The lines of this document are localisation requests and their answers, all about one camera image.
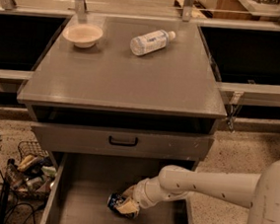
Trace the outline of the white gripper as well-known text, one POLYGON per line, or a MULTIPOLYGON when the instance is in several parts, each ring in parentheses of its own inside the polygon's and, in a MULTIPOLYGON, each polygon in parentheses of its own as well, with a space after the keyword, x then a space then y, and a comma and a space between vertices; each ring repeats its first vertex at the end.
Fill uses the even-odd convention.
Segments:
POLYGON ((117 203, 116 210, 126 217, 137 217, 140 207, 151 208, 162 200, 161 190, 157 178, 146 178, 123 191, 123 198, 117 203))

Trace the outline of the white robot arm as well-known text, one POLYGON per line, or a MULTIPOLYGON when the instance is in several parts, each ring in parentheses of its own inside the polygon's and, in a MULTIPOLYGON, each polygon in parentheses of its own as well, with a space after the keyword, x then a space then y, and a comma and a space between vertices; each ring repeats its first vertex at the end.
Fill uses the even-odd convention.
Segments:
POLYGON ((261 174, 199 173, 167 165, 118 196, 117 213, 137 215, 162 201, 184 199, 198 192, 248 209, 247 224, 280 224, 280 160, 261 174))

